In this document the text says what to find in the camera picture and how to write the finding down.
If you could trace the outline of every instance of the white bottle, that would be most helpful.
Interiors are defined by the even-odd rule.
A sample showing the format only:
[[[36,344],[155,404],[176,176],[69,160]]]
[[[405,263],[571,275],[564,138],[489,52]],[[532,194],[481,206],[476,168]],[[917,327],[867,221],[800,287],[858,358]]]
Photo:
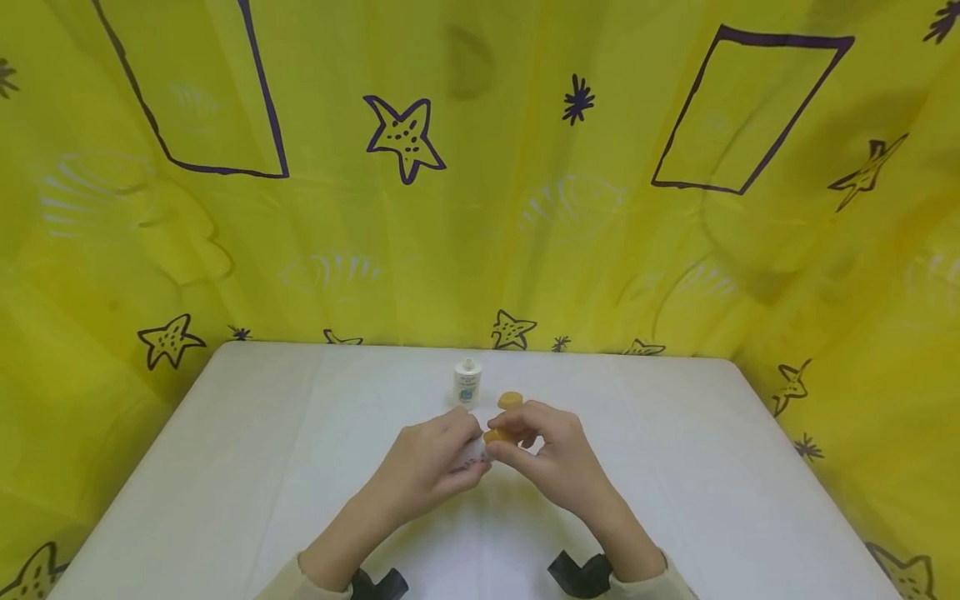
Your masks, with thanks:
[[[472,410],[480,398],[480,375],[483,369],[472,358],[453,368],[453,397],[467,410]]]
[[[454,459],[450,472],[464,470],[465,468],[469,468],[470,465],[482,461],[489,462],[490,457],[487,456],[487,441],[484,440],[483,437],[480,437],[472,442],[467,442],[464,449],[461,450],[457,458]]]

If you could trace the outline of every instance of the left hand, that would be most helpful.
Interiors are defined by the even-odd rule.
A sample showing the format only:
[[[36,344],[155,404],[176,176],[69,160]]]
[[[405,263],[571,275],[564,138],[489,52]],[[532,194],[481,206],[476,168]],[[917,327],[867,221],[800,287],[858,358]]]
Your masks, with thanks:
[[[482,462],[450,472],[464,445],[482,433],[476,417],[462,406],[404,427],[356,499],[378,506],[394,527],[429,513],[454,495],[475,488],[490,470],[490,464]]]

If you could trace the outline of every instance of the orange lid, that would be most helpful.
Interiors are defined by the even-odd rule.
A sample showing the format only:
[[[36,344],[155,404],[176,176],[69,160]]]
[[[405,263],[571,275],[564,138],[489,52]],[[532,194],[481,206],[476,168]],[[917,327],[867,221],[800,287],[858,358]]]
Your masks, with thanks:
[[[501,442],[506,442],[508,444],[516,444],[517,440],[510,436],[503,429],[491,429],[490,431],[483,434],[484,444],[489,444],[494,440],[499,440]]]
[[[504,392],[500,399],[497,401],[496,405],[502,408],[503,410],[509,410],[511,408],[516,408],[523,403],[523,394],[520,392]]]

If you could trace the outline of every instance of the forearm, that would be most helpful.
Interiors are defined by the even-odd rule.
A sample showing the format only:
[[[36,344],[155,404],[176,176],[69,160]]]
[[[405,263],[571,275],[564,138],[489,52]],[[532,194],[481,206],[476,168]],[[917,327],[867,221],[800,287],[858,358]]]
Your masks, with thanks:
[[[621,582],[646,581],[666,570],[663,553],[616,491],[594,504],[581,519],[600,543],[613,574]]]
[[[300,569],[318,588],[344,591],[360,565],[396,526],[358,493],[303,552]]]

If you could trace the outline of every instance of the shower curtain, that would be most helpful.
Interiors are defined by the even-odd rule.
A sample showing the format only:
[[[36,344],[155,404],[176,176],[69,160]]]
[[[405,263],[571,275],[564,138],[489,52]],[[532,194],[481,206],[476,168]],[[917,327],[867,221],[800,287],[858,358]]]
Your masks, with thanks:
[[[731,359],[901,595],[960,595],[958,18],[0,0],[0,598],[252,341]]]

